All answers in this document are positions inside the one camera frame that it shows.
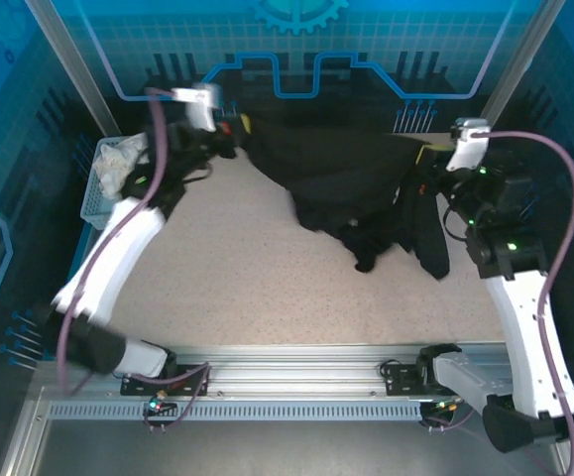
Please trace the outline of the black printed t-shirt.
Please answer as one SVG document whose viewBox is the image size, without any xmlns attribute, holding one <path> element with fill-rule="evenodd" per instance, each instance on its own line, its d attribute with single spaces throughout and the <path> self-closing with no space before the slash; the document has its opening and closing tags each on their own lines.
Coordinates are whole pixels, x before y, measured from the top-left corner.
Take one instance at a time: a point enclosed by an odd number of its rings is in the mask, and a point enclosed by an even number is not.
<svg viewBox="0 0 574 476">
<path fill-rule="evenodd" d="M 399 245 L 432 278 L 449 274 L 438 192 L 427 170 L 415 167 L 420 148 L 431 143 L 248 116 L 252 133 L 241 149 L 251 164 L 288 192 L 301 227 L 331 236 L 353 254 L 358 272 L 372 272 Z"/>
</svg>

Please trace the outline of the crumpled white cloth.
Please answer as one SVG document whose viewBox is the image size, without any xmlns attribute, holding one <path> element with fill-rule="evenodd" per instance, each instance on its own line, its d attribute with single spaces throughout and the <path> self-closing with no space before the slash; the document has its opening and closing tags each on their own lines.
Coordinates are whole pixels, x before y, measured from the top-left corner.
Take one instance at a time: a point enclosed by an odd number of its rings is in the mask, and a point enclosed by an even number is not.
<svg viewBox="0 0 574 476">
<path fill-rule="evenodd" d="M 147 135 L 140 133 L 125 138 L 106 138 L 98 143 L 93 168 L 103 196 L 116 200 L 128 175 L 136 165 L 149 162 Z"/>
</svg>

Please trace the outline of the light blue plastic basket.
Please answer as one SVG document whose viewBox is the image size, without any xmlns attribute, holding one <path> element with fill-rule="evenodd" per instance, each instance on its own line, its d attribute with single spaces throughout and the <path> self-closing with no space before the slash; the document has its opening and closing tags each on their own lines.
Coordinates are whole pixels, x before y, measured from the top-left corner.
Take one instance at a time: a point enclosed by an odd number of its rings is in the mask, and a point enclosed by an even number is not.
<svg viewBox="0 0 574 476">
<path fill-rule="evenodd" d="M 97 160 L 101 157 L 101 146 L 109 145 L 115 146 L 127 136 L 117 136 L 102 138 L 97 142 L 96 149 L 93 155 L 92 164 L 95 165 Z M 80 207 L 80 217 L 85 222 L 89 223 L 97 230 L 103 230 L 106 226 L 109 215 L 116 199 L 107 198 L 103 195 L 100 180 L 94 167 L 91 168 L 89 173 L 85 193 Z"/>
</svg>

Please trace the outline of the small circuit board with LEDs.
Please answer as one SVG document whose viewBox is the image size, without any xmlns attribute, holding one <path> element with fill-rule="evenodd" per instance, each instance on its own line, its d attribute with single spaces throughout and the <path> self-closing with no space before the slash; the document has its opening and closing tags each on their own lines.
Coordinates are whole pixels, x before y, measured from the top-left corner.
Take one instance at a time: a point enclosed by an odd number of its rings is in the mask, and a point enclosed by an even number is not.
<svg viewBox="0 0 574 476">
<path fill-rule="evenodd" d="M 158 392 L 144 406 L 144 418 L 172 417 L 177 410 L 177 404 L 168 401 L 168 394 Z"/>
<path fill-rule="evenodd" d="M 465 403 L 460 397 L 449 397 L 438 402 L 422 402 L 420 415 L 427 423 L 451 424 L 457 409 Z"/>
</svg>

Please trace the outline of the aluminium frame post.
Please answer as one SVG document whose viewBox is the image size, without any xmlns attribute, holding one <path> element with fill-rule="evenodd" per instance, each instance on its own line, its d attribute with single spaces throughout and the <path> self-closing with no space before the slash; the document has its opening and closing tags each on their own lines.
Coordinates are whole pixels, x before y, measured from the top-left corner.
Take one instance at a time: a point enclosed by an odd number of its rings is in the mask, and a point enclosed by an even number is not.
<svg viewBox="0 0 574 476">
<path fill-rule="evenodd" d="M 482 111 L 481 116 L 492 128 L 496 127 L 497 121 L 530 67 L 565 2 L 566 0 L 540 0 L 521 41 L 511 55 L 496 88 Z"/>
<path fill-rule="evenodd" d="M 120 128 L 52 0 L 24 0 L 102 134 Z"/>
</svg>

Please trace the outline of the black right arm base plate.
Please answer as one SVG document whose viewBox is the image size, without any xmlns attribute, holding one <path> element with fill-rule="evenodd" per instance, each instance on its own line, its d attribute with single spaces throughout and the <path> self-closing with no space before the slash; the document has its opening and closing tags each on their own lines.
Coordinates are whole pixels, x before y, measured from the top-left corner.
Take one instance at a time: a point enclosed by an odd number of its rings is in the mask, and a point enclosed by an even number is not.
<svg viewBox="0 0 574 476">
<path fill-rule="evenodd" d="M 398 396 L 454 396 L 454 393 L 437 383 L 431 383 L 416 364 L 403 364 L 390 359 L 379 366 L 388 397 Z"/>
</svg>

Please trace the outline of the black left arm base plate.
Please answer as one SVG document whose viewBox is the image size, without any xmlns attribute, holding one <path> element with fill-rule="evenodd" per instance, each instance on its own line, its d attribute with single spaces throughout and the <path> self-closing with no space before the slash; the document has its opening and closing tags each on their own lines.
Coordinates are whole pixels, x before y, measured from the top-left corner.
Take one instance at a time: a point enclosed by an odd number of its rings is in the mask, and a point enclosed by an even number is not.
<svg viewBox="0 0 574 476">
<path fill-rule="evenodd" d="M 191 397 L 201 381 L 204 368 L 201 365 L 176 364 L 165 369 L 160 379 L 171 379 L 190 373 L 184 380 L 173 383 L 148 383 L 135 378 L 123 378 L 120 384 L 120 395 L 123 397 L 152 397 L 164 391 L 168 397 Z"/>
</svg>

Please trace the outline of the aluminium rail beam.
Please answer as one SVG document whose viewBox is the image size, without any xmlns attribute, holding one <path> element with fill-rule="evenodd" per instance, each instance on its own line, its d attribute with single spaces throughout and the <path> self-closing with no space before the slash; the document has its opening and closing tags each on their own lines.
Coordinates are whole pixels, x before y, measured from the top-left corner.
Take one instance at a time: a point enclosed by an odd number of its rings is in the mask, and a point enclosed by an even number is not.
<svg viewBox="0 0 574 476">
<path fill-rule="evenodd" d="M 501 342 L 456 344 L 479 372 L 488 378 L 509 381 L 516 397 L 523 401 L 523 381 L 517 384 L 516 357 L 508 357 L 507 347 Z M 381 400 L 387 394 L 384 378 L 379 371 L 383 362 L 393 359 L 413 366 L 420 345 L 242 345 L 178 347 L 179 364 L 190 370 L 207 362 L 209 373 L 206 397 L 225 401 L 270 400 Z M 191 395 L 190 378 L 181 383 L 147 384 L 136 381 L 137 391 L 146 400 L 160 389 Z M 128 377 L 121 380 L 112 375 L 93 376 L 74 396 L 81 400 L 119 399 L 120 386 L 128 384 Z M 57 378 L 56 362 L 38 364 L 32 378 L 28 400 L 65 400 L 66 394 Z"/>
</svg>

